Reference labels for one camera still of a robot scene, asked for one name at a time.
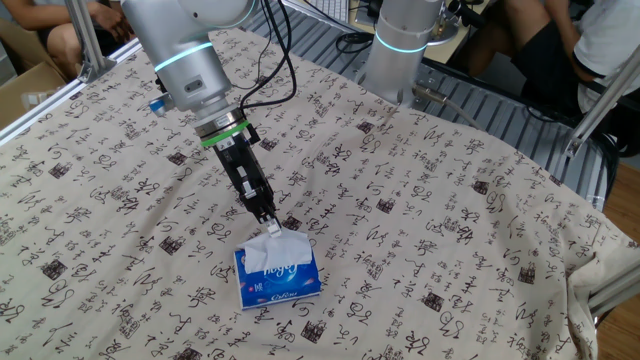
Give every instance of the calligraphy print tablecloth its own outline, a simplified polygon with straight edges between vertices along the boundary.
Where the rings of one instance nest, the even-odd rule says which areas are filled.
[[[265,40],[212,41],[251,86]],[[501,141],[294,64],[297,97],[249,119],[321,295],[240,311],[232,253],[261,229],[193,117],[151,114],[139,52],[0,149],[0,358],[595,358],[588,291],[628,237]]]

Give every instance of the wire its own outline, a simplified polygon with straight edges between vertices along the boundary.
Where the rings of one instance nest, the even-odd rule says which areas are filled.
[[[331,16],[329,16],[328,14],[323,12],[322,10],[318,9],[315,5],[310,3],[308,0],[302,0],[302,1],[304,1],[307,5],[311,6],[316,12],[318,12],[319,14],[324,16],[325,18],[329,19],[333,23],[338,24],[340,26],[344,25],[344,24],[336,21],[334,18],[332,18]],[[364,7],[367,7],[367,5],[354,7],[354,8],[351,8],[349,10],[354,10],[354,9],[359,9],[359,8],[364,8]],[[338,50],[338,52],[341,53],[341,54],[358,54],[358,53],[362,52],[363,50],[368,49],[373,44],[373,38],[374,38],[374,35],[373,34],[369,34],[366,31],[356,31],[356,32],[352,32],[352,33],[342,34],[342,35],[338,36],[338,38],[336,39],[336,43],[335,43],[336,50]],[[361,46],[361,47],[359,47],[359,48],[357,48],[355,50],[346,50],[346,48],[351,46],[351,45],[363,45],[363,46]]]
[[[234,87],[238,88],[238,89],[242,89],[242,90],[251,90],[254,87],[258,86],[258,83],[260,82],[260,65],[262,63],[262,57],[264,56],[265,52],[267,51],[267,49],[269,48],[269,45],[271,45],[271,39],[272,39],[272,29],[271,29],[271,23],[269,22],[269,18],[267,17],[267,12],[264,10],[264,4],[261,2],[260,3],[262,6],[262,15],[264,15],[264,18],[267,20],[267,26],[269,27],[269,41],[267,41],[267,45],[264,47],[264,49],[262,49],[262,52],[260,53],[260,56],[258,56],[258,76],[256,77],[256,81],[254,82],[253,85],[249,86],[249,87],[242,87],[239,85],[233,85]]]
[[[266,7],[267,13],[269,14],[269,18],[268,18],[267,21],[269,21],[269,20],[271,21],[271,23],[273,25],[274,32],[276,34],[276,37],[278,38],[278,42],[280,43],[280,47],[281,47],[284,55],[282,56],[282,60],[280,60],[280,63],[273,70],[271,75],[269,75],[266,79],[262,80],[258,86],[256,86],[253,90],[249,91],[245,96],[242,97],[242,100],[240,100],[240,111],[242,112],[242,115],[245,116],[245,117],[246,117],[246,114],[244,113],[245,109],[281,104],[281,103],[284,103],[286,101],[289,101],[289,100],[293,99],[293,97],[296,96],[296,93],[298,92],[298,84],[297,84],[297,80],[296,80],[295,69],[293,67],[293,63],[291,62],[291,57],[289,56],[289,52],[291,51],[291,37],[292,37],[291,22],[289,21],[289,14],[287,13],[287,11],[285,9],[284,4],[282,3],[282,0],[277,0],[278,1],[278,5],[280,6],[280,9],[282,10],[282,13],[284,14],[284,20],[285,20],[285,23],[287,25],[287,32],[288,32],[288,34],[287,34],[287,45],[285,46],[284,40],[282,39],[282,34],[280,34],[280,29],[278,28],[278,23],[277,23],[277,21],[275,19],[275,16],[273,15],[273,10],[271,9],[271,4],[269,3],[268,0],[262,0],[262,1],[263,1],[263,5],[265,5],[265,7]],[[247,101],[247,99],[251,95],[253,95],[256,92],[258,92],[266,84],[268,84],[271,80],[273,80],[273,78],[278,74],[278,72],[280,71],[280,69],[282,68],[282,66],[284,65],[285,62],[287,63],[287,66],[289,66],[289,71],[291,72],[291,82],[292,82],[292,87],[293,87],[293,89],[291,91],[291,94],[289,94],[289,96],[287,96],[287,97],[285,97],[283,99],[280,99],[280,100],[274,100],[274,101],[267,101],[267,102],[261,102],[261,103],[245,105],[245,102]]]
[[[354,32],[349,34],[342,34],[336,39],[336,49],[342,54],[357,54],[362,50],[367,49],[373,44],[373,34],[367,32]],[[363,45],[355,50],[346,50],[351,45]]]

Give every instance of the white shirt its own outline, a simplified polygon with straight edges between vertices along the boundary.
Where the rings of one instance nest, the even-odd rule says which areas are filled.
[[[640,0],[595,0],[578,24],[581,38],[573,49],[574,59],[593,76],[608,86],[620,67],[640,45]],[[640,77],[625,92],[640,87]],[[578,103],[589,111],[600,94],[580,84]]]

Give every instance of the blue tissue box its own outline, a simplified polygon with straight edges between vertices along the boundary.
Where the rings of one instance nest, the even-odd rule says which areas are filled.
[[[311,263],[247,274],[244,250],[235,252],[236,275],[242,310],[320,294],[316,258]]]

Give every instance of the cardboard box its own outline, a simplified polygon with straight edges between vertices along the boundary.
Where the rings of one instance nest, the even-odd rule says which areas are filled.
[[[34,68],[0,86],[0,129],[24,115],[27,110],[20,96],[24,93],[56,90],[66,83],[49,64],[40,63]]]
[[[7,52],[12,55],[10,57],[18,73],[45,62],[64,79],[64,74],[53,62],[42,43],[40,43],[38,34],[35,31],[27,31],[18,24],[0,19],[0,40],[2,40]]]

